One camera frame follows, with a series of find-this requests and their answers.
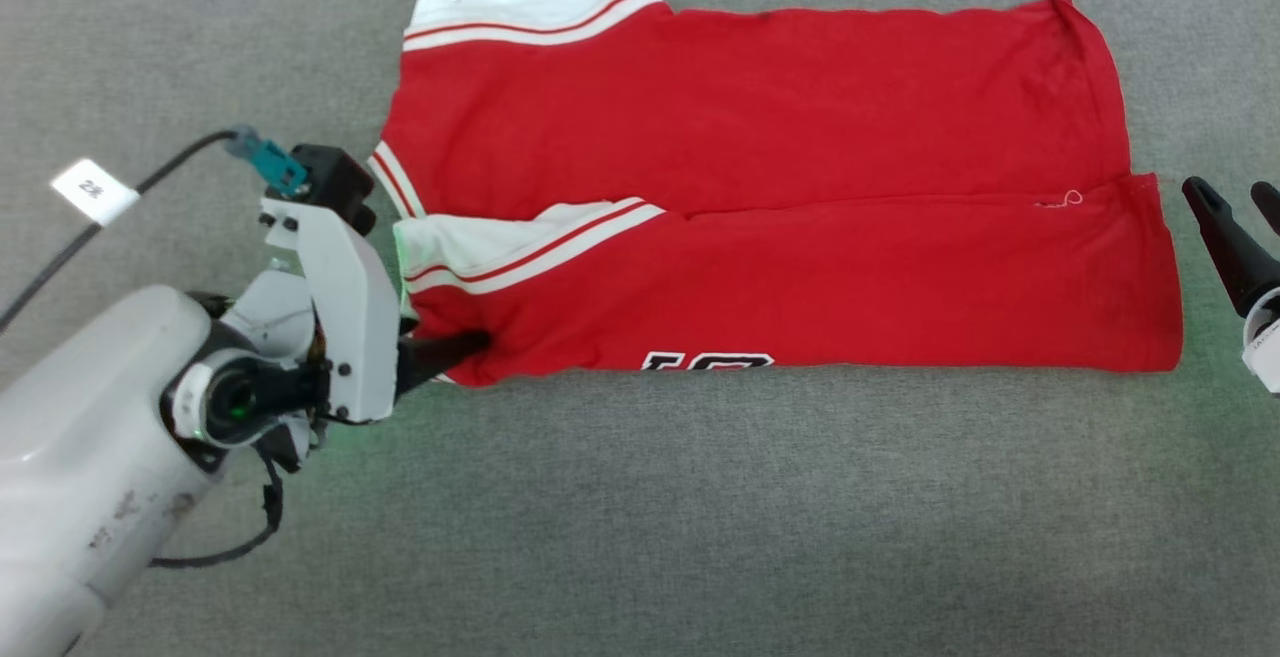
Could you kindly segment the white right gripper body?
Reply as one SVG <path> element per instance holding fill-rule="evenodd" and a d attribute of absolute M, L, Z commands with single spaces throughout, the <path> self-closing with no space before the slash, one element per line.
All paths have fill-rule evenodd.
<path fill-rule="evenodd" d="M 1279 396 L 1279 288 L 1251 307 L 1243 332 L 1243 364 L 1271 396 Z"/>

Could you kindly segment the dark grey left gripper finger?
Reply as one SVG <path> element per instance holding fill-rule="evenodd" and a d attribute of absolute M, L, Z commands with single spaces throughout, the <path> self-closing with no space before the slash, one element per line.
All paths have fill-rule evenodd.
<path fill-rule="evenodd" d="M 466 359 L 485 351 L 492 338 L 485 332 L 466 332 L 422 341 L 408 334 L 398 339 L 398 397 L 444 375 Z"/>

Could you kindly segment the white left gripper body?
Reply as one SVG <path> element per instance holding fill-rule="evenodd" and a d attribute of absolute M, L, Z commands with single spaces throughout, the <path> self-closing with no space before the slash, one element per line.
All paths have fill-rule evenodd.
<path fill-rule="evenodd" d="M 388 418 L 396 400 L 399 293 L 375 248 L 330 209 L 264 197 L 274 218 L 266 243 L 293 252 L 325 359 L 335 373 L 326 402 L 351 423 Z"/>

